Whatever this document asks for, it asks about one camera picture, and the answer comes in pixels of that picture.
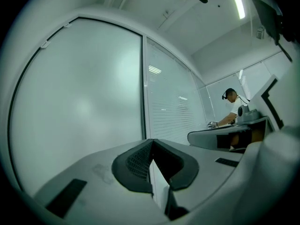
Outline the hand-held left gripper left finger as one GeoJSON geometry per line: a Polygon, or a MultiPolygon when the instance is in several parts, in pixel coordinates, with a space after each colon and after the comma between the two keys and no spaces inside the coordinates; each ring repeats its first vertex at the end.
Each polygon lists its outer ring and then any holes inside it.
{"type": "Polygon", "coordinates": [[[143,140],[89,154],[50,179],[34,199],[68,225],[160,225],[169,218],[150,193],[133,192],[112,173],[114,159],[143,140]]]}

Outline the frosted glass door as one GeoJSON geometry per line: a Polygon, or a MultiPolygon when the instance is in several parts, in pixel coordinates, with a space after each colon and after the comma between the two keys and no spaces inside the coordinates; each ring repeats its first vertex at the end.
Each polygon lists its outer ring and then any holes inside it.
{"type": "Polygon", "coordinates": [[[143,138],[142,37],[77,19],[27,67],[10,117],[10,148],[24,191],[94,152],[143,138]]]}

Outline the long ceiling light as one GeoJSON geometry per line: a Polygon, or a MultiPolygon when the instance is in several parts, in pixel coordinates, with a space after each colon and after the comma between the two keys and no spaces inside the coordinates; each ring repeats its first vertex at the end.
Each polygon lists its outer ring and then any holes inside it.
{"type": "Polygon", "coordinates": [[[236,8],[238,10],[239,19],[244,19],[246,17],[245,9],[242,0],[234,0],[236,4],[236,8]]]}

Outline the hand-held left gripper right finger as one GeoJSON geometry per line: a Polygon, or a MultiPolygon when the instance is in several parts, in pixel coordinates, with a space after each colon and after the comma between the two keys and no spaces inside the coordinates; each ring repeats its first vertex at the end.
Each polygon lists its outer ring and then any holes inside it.
{"type": "MultiPolygon", "coordinates": [[[[221,164],[215,160],[224,158],[239,162],[243,156],[240,153],[209,150],[165,139],[160,141],[194,157],[199,164],[199,172],[193,183],[186,189],[173,192],[177,204],[188,211],[191,211],[212,195],[235,169],[233,166],[221,164]]],[[[154,161],[152,162],[152,187],[154,202],[161,210],[165,210],[169,185],[154,161]]]]}

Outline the striped frosted glass partition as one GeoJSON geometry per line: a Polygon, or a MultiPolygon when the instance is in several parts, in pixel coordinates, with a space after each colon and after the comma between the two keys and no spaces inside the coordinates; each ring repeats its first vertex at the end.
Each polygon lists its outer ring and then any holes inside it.
{"type": "Polygon", "coordinates": [[[203,104],[192,71],[150,38],[146,61],[151,137],[189,145],[189,132],[206,129],[203,104]]]}

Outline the black wall screen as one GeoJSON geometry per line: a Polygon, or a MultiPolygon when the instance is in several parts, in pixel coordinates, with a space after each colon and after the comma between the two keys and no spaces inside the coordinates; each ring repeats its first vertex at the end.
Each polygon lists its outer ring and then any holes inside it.
{"type": "Polygon", "coordinates": [[[262,0],[252,0],[261,24],[266,30],[266,33],[274,40],[276,46],[279,46],[287,59],[292,62],[291,56],[279,43],[280,35],[284,35],[285,29],[283,25],[283,17],[278,15],[276,10],[262,0]]]}

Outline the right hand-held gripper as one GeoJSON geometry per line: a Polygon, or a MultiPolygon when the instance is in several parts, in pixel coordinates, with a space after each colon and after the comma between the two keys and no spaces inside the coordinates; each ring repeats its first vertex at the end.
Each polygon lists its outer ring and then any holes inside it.
{"type": "Polygon", "coordinates": [[[300,67],[269,92],[283,127],[261,143],[236,207],[236,225],[300,225],[300,67]]]}

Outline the white desk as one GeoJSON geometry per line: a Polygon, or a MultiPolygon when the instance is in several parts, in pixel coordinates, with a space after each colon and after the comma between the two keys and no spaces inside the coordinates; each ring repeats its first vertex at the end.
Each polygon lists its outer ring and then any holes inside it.
{"type": "Polygon", "coordinates": [[[223,136],[226,139],[229,134],[247,130],[250,130],[250,126],[248,125],[231,125],[208,130],[193,131],[188,133],[187,140],[191,146],[209,150],[229,151],[230,143],[228,143],[228,145],[221,144],[223,136]]]}

